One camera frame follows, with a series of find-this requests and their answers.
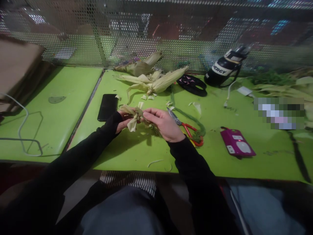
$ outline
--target pink device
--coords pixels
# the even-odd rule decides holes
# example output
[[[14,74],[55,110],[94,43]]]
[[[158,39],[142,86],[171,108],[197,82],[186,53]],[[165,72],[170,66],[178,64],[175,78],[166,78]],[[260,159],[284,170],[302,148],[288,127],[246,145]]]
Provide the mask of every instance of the pink device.
[[[224,130],[221,131],[221,136],[230,155],[242,157],[256,155],[239,130],[222,128]]]

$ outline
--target hand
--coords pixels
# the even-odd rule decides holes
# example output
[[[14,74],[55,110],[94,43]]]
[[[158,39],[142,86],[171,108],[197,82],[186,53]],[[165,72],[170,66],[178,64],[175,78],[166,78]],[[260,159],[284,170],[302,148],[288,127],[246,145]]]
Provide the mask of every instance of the hand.
[[[123,121],[118,124],[117,129],[116,129],[116,134],[120,133],[124,128],[126,128],[127,124],[133,119],[131,114],[124,113],[122,111],[118,111],[118,112],[122,116]]]
[[[143,111],[143,116],[148,121],[157,125],[162,137],[166,141],[174,143],[185,139],[185,135],[167,111],[148,108]]]

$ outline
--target person's right hand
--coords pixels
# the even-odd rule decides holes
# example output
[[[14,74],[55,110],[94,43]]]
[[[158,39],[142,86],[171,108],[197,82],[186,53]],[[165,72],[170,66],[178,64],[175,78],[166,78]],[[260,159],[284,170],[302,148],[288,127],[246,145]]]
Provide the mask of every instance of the person's right hand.
[[[143,116],[148,121],[157,125],[161,135],[166,141],[174,143],[185,139],[185,135],[167,111],[148,108],[143,111]]]

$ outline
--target metal mesh panel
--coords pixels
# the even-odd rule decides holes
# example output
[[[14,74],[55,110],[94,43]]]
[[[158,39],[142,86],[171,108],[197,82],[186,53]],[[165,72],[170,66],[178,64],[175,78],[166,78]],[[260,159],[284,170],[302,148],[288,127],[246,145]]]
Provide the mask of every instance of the metal mesh panel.
[[[206,72],[238,43],[243,71],[313,66],[311,0],[7,0],[0,33],[40,44],[59,65],[104,67],[166,55],[157,67]]]

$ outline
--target black sleeve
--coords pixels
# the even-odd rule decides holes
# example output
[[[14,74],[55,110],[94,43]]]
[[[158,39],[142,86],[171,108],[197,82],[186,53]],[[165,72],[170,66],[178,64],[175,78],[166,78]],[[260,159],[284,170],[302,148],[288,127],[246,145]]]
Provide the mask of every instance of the black sleeve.
[[[168,145],[189,191],[196,234],[239,234],[215,175],[190,140]]]
[[[116,112],[104,126],[50,163],[0,215],[0,234],[53,233],[64,202],[63,193],[92,167],[117,136],[121,121],[121,115]]]

